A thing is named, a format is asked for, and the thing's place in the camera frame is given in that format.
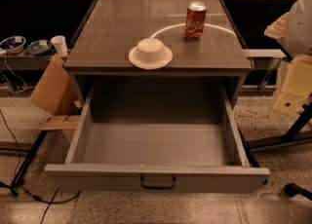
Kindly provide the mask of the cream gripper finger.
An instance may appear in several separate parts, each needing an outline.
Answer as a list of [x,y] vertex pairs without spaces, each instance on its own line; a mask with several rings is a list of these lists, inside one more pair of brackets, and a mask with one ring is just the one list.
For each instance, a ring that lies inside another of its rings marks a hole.
[[270,38],[282,38],[285,36],[286,26],[288,21],[289,13],[284,13],[274,22],[266,27],[264,35]]
[[273,109],[292,114],[312,94],[312,56],[296,55],[288,64],[286,78]]

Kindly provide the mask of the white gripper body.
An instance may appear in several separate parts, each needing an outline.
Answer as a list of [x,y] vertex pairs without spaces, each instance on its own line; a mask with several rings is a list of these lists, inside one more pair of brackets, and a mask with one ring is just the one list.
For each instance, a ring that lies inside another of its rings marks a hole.
[[312,54],[312,0],[297,0],[292,5],[285,35],[278,43],[291,57]]

